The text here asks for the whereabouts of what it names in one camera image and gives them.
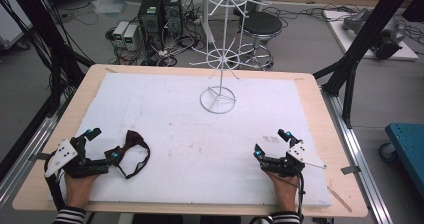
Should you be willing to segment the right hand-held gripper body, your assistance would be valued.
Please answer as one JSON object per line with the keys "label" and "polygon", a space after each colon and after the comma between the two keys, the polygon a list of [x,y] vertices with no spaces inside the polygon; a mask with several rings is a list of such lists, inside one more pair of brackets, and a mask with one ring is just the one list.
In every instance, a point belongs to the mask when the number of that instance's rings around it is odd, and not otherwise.
{"label": "right hand-held gripper body", "polygon": [[260,161],[260,168],[263,171],[276,173],[280,177],[299,176],[306,165],[327,168],[316,152],[303,142],[290,147],[284,157],[273,158],[265,154],[265,158]]}

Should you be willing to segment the person's right hand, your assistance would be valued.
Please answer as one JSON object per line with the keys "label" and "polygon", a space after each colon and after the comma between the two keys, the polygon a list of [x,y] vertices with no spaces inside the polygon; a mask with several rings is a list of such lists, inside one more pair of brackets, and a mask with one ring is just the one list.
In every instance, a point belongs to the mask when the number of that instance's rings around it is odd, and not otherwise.
{"label": "person's right hand", "polygon": [[274,185],[279,210],[295,212],[298,178],[296,176],[280,177],[277,174],[270,172],[267,172],[267,175]]}

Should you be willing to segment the person's left hand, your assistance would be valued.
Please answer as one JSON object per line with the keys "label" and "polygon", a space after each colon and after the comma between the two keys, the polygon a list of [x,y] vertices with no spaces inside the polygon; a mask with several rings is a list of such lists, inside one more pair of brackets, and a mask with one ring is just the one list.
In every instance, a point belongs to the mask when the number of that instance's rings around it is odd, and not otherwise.
{"label": "person's left hand", "polygon": [[91,189],[96,179],[96,176],[88,176],[85,178],[72,178],[71,176],[66,174],[66,204],[71,207],[84,209],[89,202]]}

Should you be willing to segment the person's right striped sleeve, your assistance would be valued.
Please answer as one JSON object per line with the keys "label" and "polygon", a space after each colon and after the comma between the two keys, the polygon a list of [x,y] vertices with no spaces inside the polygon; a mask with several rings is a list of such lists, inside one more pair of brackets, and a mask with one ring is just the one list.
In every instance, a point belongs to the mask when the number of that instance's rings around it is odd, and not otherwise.
{"label": "person's right striped sleeve", "polygon": [[270,214],[273,224],[301,224],[300,216],[293,211],[281,211]]}

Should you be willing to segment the person's striped sleeve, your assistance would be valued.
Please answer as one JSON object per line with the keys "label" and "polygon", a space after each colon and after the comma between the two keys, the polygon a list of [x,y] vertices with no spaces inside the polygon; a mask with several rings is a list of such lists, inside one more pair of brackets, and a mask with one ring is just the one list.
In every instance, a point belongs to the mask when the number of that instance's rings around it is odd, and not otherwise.
{"label": "person's striped sleeve", "polygon": [[52,224],[83,224],[85,215],[84,209],[65,206],[57,213]]}
{"label": "person's striped sleeve", "polygon": [[300,216],[293,211],[281,211],[270,214],[273,224],[301,224]]}

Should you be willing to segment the person's left striped sleeve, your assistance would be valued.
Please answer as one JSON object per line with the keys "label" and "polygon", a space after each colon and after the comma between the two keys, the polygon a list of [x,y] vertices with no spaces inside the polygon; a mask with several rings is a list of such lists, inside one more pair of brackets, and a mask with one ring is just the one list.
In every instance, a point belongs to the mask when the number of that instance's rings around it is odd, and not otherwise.
{"label": "person's left striped sleeve", "polygon": [[57,213],[52,224],[83,224],[85,215],[84,209],[65,206]]}

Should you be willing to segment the thin wooden stick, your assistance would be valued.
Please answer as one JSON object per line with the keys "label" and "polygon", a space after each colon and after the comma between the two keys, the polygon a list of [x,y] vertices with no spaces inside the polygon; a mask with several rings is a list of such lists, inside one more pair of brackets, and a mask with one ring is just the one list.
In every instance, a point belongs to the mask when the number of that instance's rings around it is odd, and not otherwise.
{"label": "thin wooden stick", "polygon": [[344,199],[330,186],[327,186],[329,192],[334,196],[334,198],[349,212],[352,213],[352,208],[344,201]]}

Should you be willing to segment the grey power supply unit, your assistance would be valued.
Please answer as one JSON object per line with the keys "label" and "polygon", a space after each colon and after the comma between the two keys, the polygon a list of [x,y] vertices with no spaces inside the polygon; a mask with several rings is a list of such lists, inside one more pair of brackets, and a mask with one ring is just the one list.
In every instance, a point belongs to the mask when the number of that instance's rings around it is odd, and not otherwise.
{"label": "grey power supply unit", "polygon": [[125,47],[128,51],[135,51],[139,46],[138,26],[130,24],[124,33]]}
{"label": "grey power supply unit", "polygon": [[124,41],[124,34],[126,32],[126,29],[129,25],[128,21],[121,21],[115,30],[113,31],[112,35],[114,38],[114,44],[117,47],[124,48],[125,47],[125,41]]}

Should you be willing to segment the black round stool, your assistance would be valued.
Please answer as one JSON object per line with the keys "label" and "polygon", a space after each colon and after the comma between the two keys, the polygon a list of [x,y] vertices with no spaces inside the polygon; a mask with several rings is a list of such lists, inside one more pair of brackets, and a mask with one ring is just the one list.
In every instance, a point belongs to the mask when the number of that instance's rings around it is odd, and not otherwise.
{"label": "black round stool", "polygon": [[241,64],[262,70],[272,67],[274,59],[266,44],[281,33],[281,20],[270,13],[251,11],[240,18],[239,28],[242,35],[252,39],[237,49]]}

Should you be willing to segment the black computer tower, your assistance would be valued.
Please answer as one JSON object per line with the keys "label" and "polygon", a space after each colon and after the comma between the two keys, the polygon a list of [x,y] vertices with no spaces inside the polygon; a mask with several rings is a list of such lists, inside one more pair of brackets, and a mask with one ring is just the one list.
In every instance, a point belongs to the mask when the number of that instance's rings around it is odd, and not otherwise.
{"label": "black computer tower", "polygon": [[163,0],[142,0],[138,18],[144,39],[148,43],[148,48],[150,50],[162,50]]}
{"label": "black computer tower", "polygon": [[181,0],[164,0],[165,27],[171,37],[182,35]]}

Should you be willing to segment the clear plastic bag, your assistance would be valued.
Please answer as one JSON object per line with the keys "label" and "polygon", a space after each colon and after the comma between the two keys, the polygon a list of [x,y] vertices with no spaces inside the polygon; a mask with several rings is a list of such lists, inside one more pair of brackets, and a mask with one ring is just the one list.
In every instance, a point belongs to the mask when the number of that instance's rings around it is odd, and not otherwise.
{"label": "clear plastic bag", "polygon": [[121,13],[126,7],[122,0],[91,0],[91,3],[96,14]]}

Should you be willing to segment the grey machine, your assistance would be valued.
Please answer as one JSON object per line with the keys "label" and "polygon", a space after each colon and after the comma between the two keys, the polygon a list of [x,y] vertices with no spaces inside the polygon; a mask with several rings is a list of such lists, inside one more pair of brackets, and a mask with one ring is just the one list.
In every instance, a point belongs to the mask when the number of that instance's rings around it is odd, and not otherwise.
{"label": "grey machine", "polygon": [[[370,14],[370,9],[363,8],[358,13],[345,17],[342,29],[352,30],[355,34],[358,34]],[[405,26],[398,24],[394,18],[391,18],[371,45],[370,50],[380,60],[389,59],[401,49],[400,42],[405,37]]]}

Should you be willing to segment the white flat platform board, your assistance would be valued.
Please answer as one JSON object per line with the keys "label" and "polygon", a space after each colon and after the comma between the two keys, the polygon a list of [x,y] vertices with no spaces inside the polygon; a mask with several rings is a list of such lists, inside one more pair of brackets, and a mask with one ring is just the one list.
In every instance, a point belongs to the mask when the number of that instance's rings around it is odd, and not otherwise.
{"label": "white flat platform board", "polygon": [[[324,16],[330,20],[329,26],[331,27],[342,51],[346,53],[353,40],[356,38],[356,34],[352,30],[344,30],[342,28],[343,20],[349,16],[349,13],[331,10],[324,10],[323,13]],[[414,61],[418,59],[418,56],[404,41],[401,41],[399,45],[400,49],[390,57],[390,60]]]}

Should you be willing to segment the aluminium rail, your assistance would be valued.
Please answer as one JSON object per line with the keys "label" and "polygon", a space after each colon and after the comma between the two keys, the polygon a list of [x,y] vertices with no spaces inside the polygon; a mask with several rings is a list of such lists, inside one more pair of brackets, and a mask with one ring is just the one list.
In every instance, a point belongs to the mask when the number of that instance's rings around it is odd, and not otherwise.
{"label": "aluminium rail", "polygon": [[37,113],[0,163],[0,209],[8,203],[35,164],[59,120],[58,112]]}
{"label": "aluminium rail", "polygon": [[349,161],[351,173],[355,176],[367,209],[377,224],[393,224],[392,218],[373,178],[366,158],[353,129],[349,129],[342,118],[342,103],[338,97],[322,92],[327,109],[339,134]]}

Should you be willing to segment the black metal frame stand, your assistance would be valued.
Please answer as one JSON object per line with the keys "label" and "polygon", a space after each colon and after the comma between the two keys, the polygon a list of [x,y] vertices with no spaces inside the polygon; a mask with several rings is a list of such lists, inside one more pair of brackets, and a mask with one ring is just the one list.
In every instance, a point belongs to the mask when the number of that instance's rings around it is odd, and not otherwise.
{"label": "black metal frame stand", "polygon": [[357,67],[365,53],[371,47],[383,28],[405,0],[379,0],[370,17],[361,28],[346,53],[334,64],[313,74],[319,79],[331,74],[330,79],[322,85],[322,90],[330,96],[337,96],[345,86],[342,108],[342,120],[351,129],[351,109]]}
{"label": "black metal frame stand", "polygon": [[7,0],[0,0],[0,5],[17,23],[50,71],[51,95],[48,107],[49,114],[52,115],[60,108],[61,97],[71,99],[80,86],[85,77],[80,65],[91,67],[95,62],[76,52],[71,44],[65,41],[53,21],[54,14],[46,8],[44,0],[16,1],[32,24],[32,30],[18,17]]}

